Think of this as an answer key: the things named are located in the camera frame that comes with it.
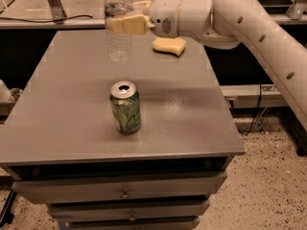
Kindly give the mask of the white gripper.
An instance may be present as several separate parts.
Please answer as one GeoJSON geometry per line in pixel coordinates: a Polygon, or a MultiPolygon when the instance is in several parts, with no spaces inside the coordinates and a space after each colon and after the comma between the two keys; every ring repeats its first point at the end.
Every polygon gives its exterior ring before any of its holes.
{"type": "Polygon", "coordinates": [[[127,35],[144,35],[152,29],[152,32],[159,37],[175,38],[178,36],[177,23],[180,2],[181,0],[134,2],[132,4],[133,10],[138,14],[110,18],[109,28],[115,33],[127,35]]]}

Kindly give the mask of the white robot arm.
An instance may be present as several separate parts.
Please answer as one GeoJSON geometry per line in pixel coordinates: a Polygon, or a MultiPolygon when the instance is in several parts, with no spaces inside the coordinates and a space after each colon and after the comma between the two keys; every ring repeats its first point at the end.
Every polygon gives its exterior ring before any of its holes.
{"type": "Polygon", "coordinates": [[[258,0],[155,0],[106,20],[116,33],[191,37],[232,49],[244,44],[307,128],[307,49],[268,15],[258,0]]]}

